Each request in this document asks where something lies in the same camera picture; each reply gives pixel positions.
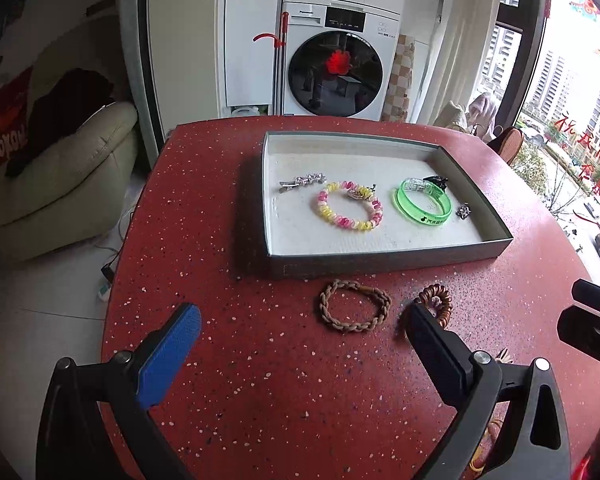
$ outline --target beaded bracelet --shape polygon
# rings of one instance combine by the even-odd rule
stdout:
[[[346,218],[337,214],[333,209],[331,209],[327,205],[327,199],[329,197],[329,193],[331,191],[336,191],[337,189],[345,190],[348,195],[355,200],[363,200],[364,202],[368,203],[368,207],[372,214],[371,218],[366,222],[362,220],[352,220],[351,218]],[[374,192],[368,187],[360,186],[360,184],[348,182],[347,180],[343,180],[342,182],[331,182],[330,184],[327,184],[327,187],[324,188],[318,195],[317,205],[320,215],[327,222],[330,222],[337,227],[342,227],[343,229],[369,231],[375,227],[378,227],[382,221],[382,205],[375,196]]]

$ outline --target dryer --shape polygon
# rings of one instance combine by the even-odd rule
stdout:
[[[285,115],[378,121],[394,61],[399,15],[334,0],[283,0]]]

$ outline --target washing machine door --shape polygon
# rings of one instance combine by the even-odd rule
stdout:
[[[296,101],[312,114],[349,117],[378,95],[382,63],[373,47],[352,32],[323,32],[296,50],[288,83]]]

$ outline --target chair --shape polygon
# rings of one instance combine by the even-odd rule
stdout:
[[[522,133],[517,128],[507,128],[499,136],[488,143],[488,146],[500,155],[500,158],[511,165],[522,147]]]
[[[116,101],[73,135],[49,146],[19,176],[0,167],[0,252],[27,260],[113,228],[138,154],[138,114],[128,83],[116,16],[80,24],[33,64],[27,117],[68,70],[93,70],[114,84]]]

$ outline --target brown braided bracelet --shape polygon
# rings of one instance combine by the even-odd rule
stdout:
[[[339,288],[348,288],[356,290],[365,296],[368,296],[375,303],[379,304],[380,312],[371,321],[364,323],[344,323],[335,319],[329,314],[329,298]],[[360,285],[358,282],[348,282],[347,280],[336,280],[327,285],[324,292],[320,293],[320,314],[324,322],[340,332],[364,332],[365,330],[373,330],[376,325],[382,324],[389,313],[391,307],[391,298],[384,291],[374,286]]]
[[[451,319],[451,295],[446,286],[435,283],[426,286],[424,290],[413,300],[414,303],[420,303],[425,308],[429,308],[436,313],[436,319],[442,330],[446,328]]]

